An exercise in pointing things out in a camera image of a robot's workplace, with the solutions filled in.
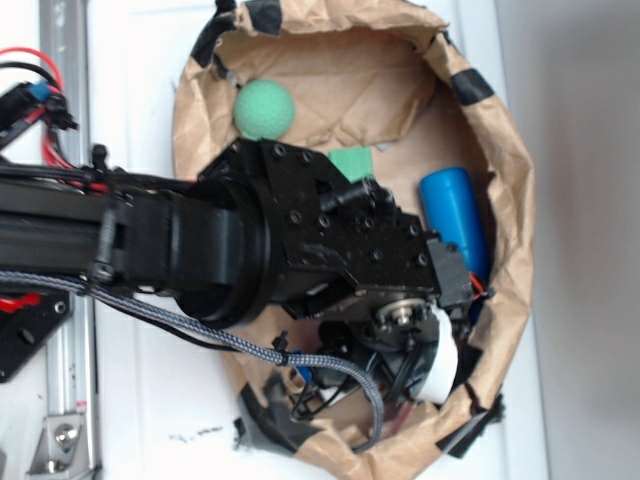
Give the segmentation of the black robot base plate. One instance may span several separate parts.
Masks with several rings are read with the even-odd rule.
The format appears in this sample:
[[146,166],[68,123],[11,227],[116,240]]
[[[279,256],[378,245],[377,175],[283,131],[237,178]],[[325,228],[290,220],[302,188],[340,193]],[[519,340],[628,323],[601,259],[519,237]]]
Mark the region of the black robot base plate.
[[10,382],[71,314],[68,293],[1,298],[1,383]]

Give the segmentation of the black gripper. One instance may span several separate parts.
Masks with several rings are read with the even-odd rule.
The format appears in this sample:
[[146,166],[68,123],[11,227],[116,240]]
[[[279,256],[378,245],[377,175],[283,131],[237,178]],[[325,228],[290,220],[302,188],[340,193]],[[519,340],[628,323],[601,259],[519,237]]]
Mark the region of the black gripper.
[[459,248],[434,231],[335,228],[292,238],[292,316],[320,323],[321,350],[352,361],[385,403],[444,403],[474,290]]

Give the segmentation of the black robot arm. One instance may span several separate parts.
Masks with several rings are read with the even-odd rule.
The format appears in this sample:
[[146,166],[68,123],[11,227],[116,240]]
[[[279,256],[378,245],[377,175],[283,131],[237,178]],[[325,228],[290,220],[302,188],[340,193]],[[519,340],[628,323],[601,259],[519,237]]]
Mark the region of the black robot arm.
[[444,402],[474,291],[459,249],[372,178],[324,155],[239,139],[194,182],[89,168],[1,167],[1,280],[120,305],[172,297],[211,329],[266,306],[322,323],[322,350],[383,399]]

